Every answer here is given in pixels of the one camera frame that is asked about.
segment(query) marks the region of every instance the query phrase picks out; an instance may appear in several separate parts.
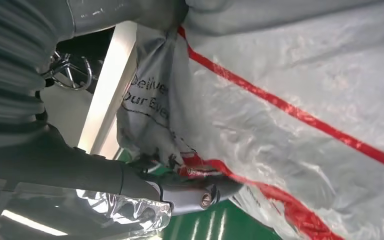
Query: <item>metal frame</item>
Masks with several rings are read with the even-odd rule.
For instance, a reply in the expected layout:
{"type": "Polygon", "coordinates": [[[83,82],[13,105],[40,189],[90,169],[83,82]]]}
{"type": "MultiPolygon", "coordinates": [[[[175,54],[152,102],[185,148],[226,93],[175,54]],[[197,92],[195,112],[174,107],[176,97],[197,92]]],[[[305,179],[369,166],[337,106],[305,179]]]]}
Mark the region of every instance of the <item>metal frame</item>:
{"type": "Polygon", "coordinates": [[[115,26],[78,147],[88,154],[113,159],[119,150],[116,114],[136,73],[137,24],[115,26]]]}

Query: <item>metal hook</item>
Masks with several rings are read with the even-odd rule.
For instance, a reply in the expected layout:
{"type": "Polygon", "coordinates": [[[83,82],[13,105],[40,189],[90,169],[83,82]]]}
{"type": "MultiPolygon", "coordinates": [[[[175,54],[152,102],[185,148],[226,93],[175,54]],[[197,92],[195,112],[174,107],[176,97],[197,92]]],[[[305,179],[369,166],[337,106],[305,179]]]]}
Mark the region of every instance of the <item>metal hook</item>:
{"type": "Polygon", "coordinates": [[[93,76],[92,76],[91,65],[89,61],[86,59],[86,57],[84,56],[81,57],[84,61],[84,65],[87,71],[87,73],[84,73],[79,67],[70,63],[70,57],[71,55],[69,54],[65,54],[64,56],[61,56],[57,51],[55,51],[54,55],[51,57],[53,61],[51,63],[50,69],[49,71],[42,74],[42,77],[45,79],[53,79],[56,84],[58,84],[59,86],[65,89],[70,89],[74,91],[85,90],[92,84],[93,76]],[[61,73],[64,70],[67,74],[67,78],[71,81],[71,85],[67,85],[55,77],[55,74],[61,73]],[[76,87],[71,70],[74,70],[82,75],[86,75],[87,76],[86,83],[82,86],[76,87]]]}

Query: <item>black hose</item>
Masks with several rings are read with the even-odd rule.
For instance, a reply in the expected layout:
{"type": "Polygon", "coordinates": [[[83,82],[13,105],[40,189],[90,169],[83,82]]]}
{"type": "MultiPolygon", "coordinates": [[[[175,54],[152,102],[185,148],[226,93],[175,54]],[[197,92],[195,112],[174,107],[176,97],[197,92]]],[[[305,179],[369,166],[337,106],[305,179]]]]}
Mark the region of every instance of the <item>black hose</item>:
{"type": "Polygon", "coordinates": [[[59,41],[125,20],[169,28],[184,10],[177,2],[0,0],[0,179],[120,194],[127,182],[123,170],[128,171],[122,163],[68,147],[56,128],[37,120],[44,112],[35,96],[45,87],[40,74],[59,41]],[[165,4],[166,16],[153,13],[153,7],[165,4]]]}

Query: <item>plastic cover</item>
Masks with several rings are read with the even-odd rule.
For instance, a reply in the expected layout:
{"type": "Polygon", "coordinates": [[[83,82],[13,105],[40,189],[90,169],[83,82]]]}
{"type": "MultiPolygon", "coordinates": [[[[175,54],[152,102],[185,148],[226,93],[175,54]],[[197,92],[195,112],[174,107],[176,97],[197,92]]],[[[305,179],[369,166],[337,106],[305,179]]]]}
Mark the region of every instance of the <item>plastic cover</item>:
{"type": "Polygon", "coordinates": [[[120,142],[248,183],[284,240],[384,240],[384,1],[187,2],[138,30],[120,142]]]}
{"type": "Polygon", "coordinates": [[[168,203],[0,180],[0,239],[141,240],[171,218],[168,203]]]}

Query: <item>red stripe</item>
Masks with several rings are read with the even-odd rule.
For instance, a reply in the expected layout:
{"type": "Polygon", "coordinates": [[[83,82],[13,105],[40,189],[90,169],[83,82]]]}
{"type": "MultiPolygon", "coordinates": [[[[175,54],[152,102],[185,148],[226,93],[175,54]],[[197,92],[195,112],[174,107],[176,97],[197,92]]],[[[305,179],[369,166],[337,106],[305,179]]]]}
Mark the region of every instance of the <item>red stripe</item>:
{"type": "MultiPolygon", "coordinates": [[[[185,29],[183,27],[180,27],[178,30],[178,33],[186,40],[186,33],[185,29]]],[[[300,120],[301,122],[316,128],[333,138],[343,142],[344,144],[348,145],[349,147],[357,150],[358,152],[378,161],[379,163],[384,164],[384,152],[380,151],[373,146],[370,146],[369,144],[362,142],[358,139],[356,139],[353,136],[350,136],[346,134],[345,132],[342,132],[338,129],[335,129],[334,127],[330,126],[329,124],[321,121],[320,119],[315,118],[314,116],[310,115],[308,112],[303,111],[299,109],[298,107],[286,102],[285,100],[281,99],[280,97],[273,95],[255,85],[248,82],[247,80],[243,79],[242,77],[234,74],[233,72],[227,70],[226,68],[212,62],[208,58],[200,55],[199,53],[195,52],[191,46],[187,45],[187,51],[189,53],[190,59],[196,61],[197,63],[203,65],[213,73],[219,75],[220,77],[225,78],[229,82],[232,82],[239,87],[247,90],[248,92],[256,95],[257,97],[260,97],[267,102],[271,103],[272,105],[276,106],[280,110],[284,111],[285,113],[289,114],[290,116],[300,120]]]]}
{"type": "Polygon", "coordinates": [[[212,159],[205,162],[238,182],[257,186],[267,199],[281,202],[284,207],[285,219],[293,224],[301,233],[310,237],[311,240],[344,240],[333,233],[314,212],[307,209],[289,193],[275,186],[251,181],[245,177],[235,175],[220,160],[212,159]]]}
{"type": "MultiPolygon", "coordinates": [[[[183,27],[180,27],[178,29],[178,33],[186,40],[186,33],[183,27]]],[[[189,57],[192,60],[203,65],[213,73],[238,85],[239,87],[247,90],[248,92],[268,101],[272,105],[276,106],[277,108],[289,114],[290,116],[300,120],[301,122],[306,123],[307,125],[312,126],[332,136],[333,138],[359,151],[360,153],[384,164],[384,152],[342,131],[339,131],[338,129],[333,128],[332,126],[315,118],[309,113],[297,108],[296,106],[293,106],[292,104],[289,104],[278,96],[275,96],[251,84],[244,78],[234,74],[226,68],[212,62],[208,58],[195,52],[189,44],[187,44],[187,51],[189,57]]],[[[198,155],[195,155],[194,157],[186,157],[186,159],[183,159],[187,165],[190,164],[192,166],[200,165],[202,164],[202,162],[205,162],[206,164],[212,166],[213,168],[219,170],[227,176],[237,180],[238,182],[251,184],[259,187],[261,193],[267,199],[276,200],[283,203],[285,218],[294,226],[296,226],[301,233],[309,236],[311,240],[343,240],[343,238],[334,234],[316,214],[307,209],[299,200],[294,198],[294,196],[290,195],[289,193],[284,192],[275,186],[271,186],[262,182],[251,181],[245,177],[235,175],[230,169],[227,168],[224,162],[220,160],[213,159],[208,161],[202,161],[202,159],[198,155]]]]}

